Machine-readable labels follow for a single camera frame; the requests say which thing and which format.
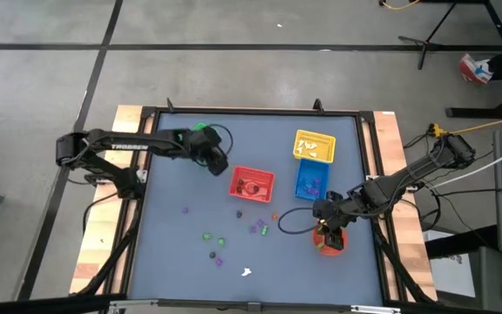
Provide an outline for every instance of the green object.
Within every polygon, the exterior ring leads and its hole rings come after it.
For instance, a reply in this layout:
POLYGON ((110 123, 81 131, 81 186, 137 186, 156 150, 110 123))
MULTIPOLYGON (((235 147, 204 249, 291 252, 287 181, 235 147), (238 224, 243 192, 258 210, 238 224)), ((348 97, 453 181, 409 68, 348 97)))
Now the green object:
POLYGON ((201 122, 201 123, 199 123, 199 124, 198 124, 198 125, 196 125, 196 126, 192 126, 191 128, 192 128, 194 131, 199 131, 200 129, 203 129, 203 128, 207 127, 207 126, 208 126, 208 124, 206 124, 206 123, 202 123, 202 122, 201 122))

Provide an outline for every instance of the yellow basket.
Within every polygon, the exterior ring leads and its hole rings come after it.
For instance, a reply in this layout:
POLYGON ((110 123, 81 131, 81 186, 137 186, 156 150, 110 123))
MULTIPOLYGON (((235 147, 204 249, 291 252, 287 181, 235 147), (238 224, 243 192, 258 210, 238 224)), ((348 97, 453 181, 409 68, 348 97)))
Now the yellow basket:
POLYGON ((335 146, 336 138, 334 136, 297 130, 295 134, 294 157, 296 159, 307 158, 315 161, 332 163, 335 159, 335 146), (303 143, 301 146, 302 152, 300 153, 298 148, 301 140, 303 140, 303 143), (317 146, 307 149, 305 143, 315 143, 317 146))

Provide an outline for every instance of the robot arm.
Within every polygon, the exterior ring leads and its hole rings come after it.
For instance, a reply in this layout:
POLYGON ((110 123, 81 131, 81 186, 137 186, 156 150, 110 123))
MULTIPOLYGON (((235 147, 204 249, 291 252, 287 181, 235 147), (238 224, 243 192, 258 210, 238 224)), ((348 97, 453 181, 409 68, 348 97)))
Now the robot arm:
POLYGON ((474 162, 475 150, 459 135, 445 135, 435 143, 425 157, 389 176, 369 180, 348 191, 344 197, 327 192, 326 200, 313 204, 313 216, 319 220, 319 232, 325 235, 325 245, 343 249, 340 228, 345 228, 357 217, 376 217, 400 200, 406 187, 440 168, 461 169, 474 162))
POLYGON ((220 136, 210 126, 199 130, 158 130, 154 134, 107 132, 69 133, 57 140, 56 163, 70 169, 83 168, 92 174, 90 183, 109 180, 115 184, 119 198, 142 197, 143 185, 135 168, 120 168, 98 156, 105 150, 148 151, 158 156, 191 159, 206 165, 213 175, 227 168, 227 156, 218 147, 220 136))

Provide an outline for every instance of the white cable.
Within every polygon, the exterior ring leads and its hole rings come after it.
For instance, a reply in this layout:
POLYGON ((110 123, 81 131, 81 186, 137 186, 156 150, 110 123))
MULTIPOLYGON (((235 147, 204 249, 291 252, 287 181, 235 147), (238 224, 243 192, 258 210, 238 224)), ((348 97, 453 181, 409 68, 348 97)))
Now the white cable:
POLYGON ((451 183, 451 182, 454 182, 454 181, 458 181, 458 180, 464 179, 464 178, 466 178, 466 177, 468 177, 468 176, 470 176, 470 175, 472 175, 472 174, 476 174, 476 173, 478 173, 478 172, 480 172, 480 171, 482 171, 482 170, 485 170, 485 169, 487 169, 488 167, 491 167, 491 166, 493 166, 493 165, 495 165, 496 163, 501 162, 501 161, 502 161, 502 157, 501 157, 501 158, 499 158, 499 159, 497 159, 496 161, 494 161, 494 162, 490 163, 489 165, 486 165, 486 166, 481 167, 480 169, 474 170, 474 171, 472 171, 472 172, 470 172, 470 173, 468 173, 468 174, 461 175, 461 176, 459 176, 459 177, 457 177, 457 178, 450 179, 450 180, 448 180, 448 181, 445 181, 445 182, 439 183, 439 184, 434 185, 432 188, 429 188, 429 189, 430 189, 430 190, 432 190, 432 189, 435 189, 435 188, 438 188, 438 187, 442 187, 442 186, 443 186, 443 185, 445 185, 445 184, 449 184, 449 183, 451 183))

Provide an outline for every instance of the blue bin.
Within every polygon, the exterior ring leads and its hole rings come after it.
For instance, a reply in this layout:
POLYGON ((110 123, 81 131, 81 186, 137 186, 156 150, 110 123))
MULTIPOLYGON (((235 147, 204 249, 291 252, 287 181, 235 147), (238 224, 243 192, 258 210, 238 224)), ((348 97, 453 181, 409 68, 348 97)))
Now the blue bin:
POLYGON ((301 159, 295 179, 295 196, 314 201, 323 199, 329 186, 329 164, 301 159))

